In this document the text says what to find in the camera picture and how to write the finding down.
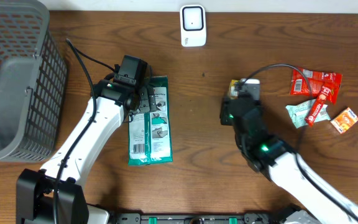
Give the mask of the dark green packet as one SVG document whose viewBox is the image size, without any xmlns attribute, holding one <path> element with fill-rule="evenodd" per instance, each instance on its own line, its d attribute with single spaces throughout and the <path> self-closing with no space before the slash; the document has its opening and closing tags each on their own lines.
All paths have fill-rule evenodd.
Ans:
<svg viewBox="0 0 358 224">
<path fill-rule="evenodd" d="M 153 77 L 154 112 L 136 114 L 129 123 L 128 155 L 130 166 L 146 166 L 173 161 L 169 121 L 168 78 Z"/>
</svg>

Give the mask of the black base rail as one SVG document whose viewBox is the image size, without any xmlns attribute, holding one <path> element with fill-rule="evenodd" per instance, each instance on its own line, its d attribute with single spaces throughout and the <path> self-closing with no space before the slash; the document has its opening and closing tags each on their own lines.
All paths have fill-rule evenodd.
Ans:
<svg viewBox="0 0 358 224">
<path fill-rule="evenodd" d="M 96 205 L 88 205 L 88 223 L 111 224 L 314 224 L 319 220 L 295 205 L 278 213 L 250 212 L 245 214 L 141 214 L 115 213 Z"/>
</svg>

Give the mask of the small red Nescafe packet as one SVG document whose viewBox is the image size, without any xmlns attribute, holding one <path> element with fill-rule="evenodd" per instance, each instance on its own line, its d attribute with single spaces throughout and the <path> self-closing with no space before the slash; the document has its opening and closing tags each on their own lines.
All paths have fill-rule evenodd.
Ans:
<svg viewBox="0 0 358 224">
<path fill-rule="evenodd" d="M 314 122 L 316 120 L 317 115 L 323 108 L 325 102 L 332 101 L 332 97 L 334 94 L 334 85 L 331 83 L 325 83 L 321 87 L 321 91 L 319 92 L 318 96 L 316 97 L 311 109 L 309 110 L 309 113 L 307 117 L 305 118 L 306 123 L 312 127 L 314 125 Z"/>
</svg>

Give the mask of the white barcode scanner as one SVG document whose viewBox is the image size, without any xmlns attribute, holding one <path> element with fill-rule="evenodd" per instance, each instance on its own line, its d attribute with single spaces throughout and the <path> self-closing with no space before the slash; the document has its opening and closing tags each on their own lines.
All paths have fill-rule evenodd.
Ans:
<svg viewBox="0 0 358 224">
<path fill-rule="evenodd" d="M 206 11 L 199 4 L 180 9 L 180 37 L 183 47 L 201 47 L 206 43 Z"/>
</svg>

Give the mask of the grey plastic shopping basket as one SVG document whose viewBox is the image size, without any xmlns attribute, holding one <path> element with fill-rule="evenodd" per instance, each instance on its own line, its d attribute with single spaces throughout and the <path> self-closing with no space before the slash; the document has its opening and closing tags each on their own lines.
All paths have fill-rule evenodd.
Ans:
<svg viewBox="0 0 358 224">
<path fill-rule="evenodd" d="M 57 140 L 67 65 L 39 1 L 0 1 L 0 161 L 48 159 Z"/>
</svg>

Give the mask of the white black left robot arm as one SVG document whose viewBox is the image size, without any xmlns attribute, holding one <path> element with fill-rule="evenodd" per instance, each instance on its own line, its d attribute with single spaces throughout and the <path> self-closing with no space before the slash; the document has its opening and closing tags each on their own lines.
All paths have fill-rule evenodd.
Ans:
<svg viewBox="0 0 358 224">
<path fill-rule="evenodd" d="M 154 91 L 141 84 L 100 80 L 86 111 L 61 148 L 38 171 L 16 183 L 17 223 L 108 223 L 110 212 L 86 202 L 89 172 L 110 136 L 132 114 L 155 109 Z"/>
</svg>

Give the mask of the small orange tissue pack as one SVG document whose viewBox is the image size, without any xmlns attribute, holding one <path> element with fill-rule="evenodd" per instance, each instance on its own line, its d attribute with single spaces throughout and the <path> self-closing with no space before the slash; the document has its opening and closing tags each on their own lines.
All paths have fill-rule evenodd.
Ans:
<svg viewBox="0 0 358 224">
<path fill-rule="evenodd" d="M 356 122 L 358 122 L 358 116 L 350 108 L 346 108 L 331 120 L 331 124 L 340 134 L 345 133 Z"/>
</svg>

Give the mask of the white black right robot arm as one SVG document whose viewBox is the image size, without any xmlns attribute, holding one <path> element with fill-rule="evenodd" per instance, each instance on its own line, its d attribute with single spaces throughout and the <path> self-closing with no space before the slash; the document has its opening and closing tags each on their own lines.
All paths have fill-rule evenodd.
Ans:
<svg viewBox="0 0 358 224">
<path fill-rule="evenodd" d="M 249 167 L 294 196 L 320 223 L 358 223 L 358 205 L 322 179 L 296 149 L 269 133 L 259 101 L 225 96 L 220 120 L 233 127 Z"/>
</svg>

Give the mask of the red snack bag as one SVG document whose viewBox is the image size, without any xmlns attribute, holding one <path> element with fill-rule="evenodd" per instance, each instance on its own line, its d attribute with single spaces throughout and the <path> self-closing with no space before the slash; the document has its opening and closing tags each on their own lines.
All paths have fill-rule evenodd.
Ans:
<svg viewBox="0 0 358 224">
<path fill-rule="evenodd" d="M 293 70 L 291 80 L 291 95 L 309 95 L 310 90 L 317 97 L 324 85 L 331 90 L 328 100 L 336 104 L 342 83 L 342 74 L 336 72 L 319 72 L 298 67 Z"/>
</svg>

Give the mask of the yellow green juice carton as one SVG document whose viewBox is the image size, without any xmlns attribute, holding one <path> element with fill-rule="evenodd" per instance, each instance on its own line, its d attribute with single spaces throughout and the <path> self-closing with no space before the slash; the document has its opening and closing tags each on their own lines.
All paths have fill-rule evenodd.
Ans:
<svg viewBox="0 0 358 224">
<path fill-rule="evenodd" d="M 230 99 L 238 98 L 238 95 L 239 95 L 238 84 L 239 84 L 239 80 L 231 80 L 231 82 L 229 84 L 229 90 L 227 93 L 227 95 L 228 95 L 228 97 L 230 97 Z"/>
</svg>

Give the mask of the light green wet wipes pack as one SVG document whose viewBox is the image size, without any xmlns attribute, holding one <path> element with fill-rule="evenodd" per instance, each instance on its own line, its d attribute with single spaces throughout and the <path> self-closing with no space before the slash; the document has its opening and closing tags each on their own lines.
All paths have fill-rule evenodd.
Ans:
<svg viewBox="0 0 358 224">
<path fill-rule="evenodd" d="M 288 111 L 288 114 L 291 118 L 293 125 L 296 128 L 300 128 L 302 126 L 306 126 L 306 115 L 308 114 L 309 110 L 311 109 L 315 100 L 308 100 L 305 102 L 300 103 L 299 105 L 287 105 L 285 108 Z M 320 121 L 330 120 L 331 118 L 327 114 L 326 108 L 328 106 L 324 105 L 319 114 L 316 117 L 315 123 Z"/>
</svg>

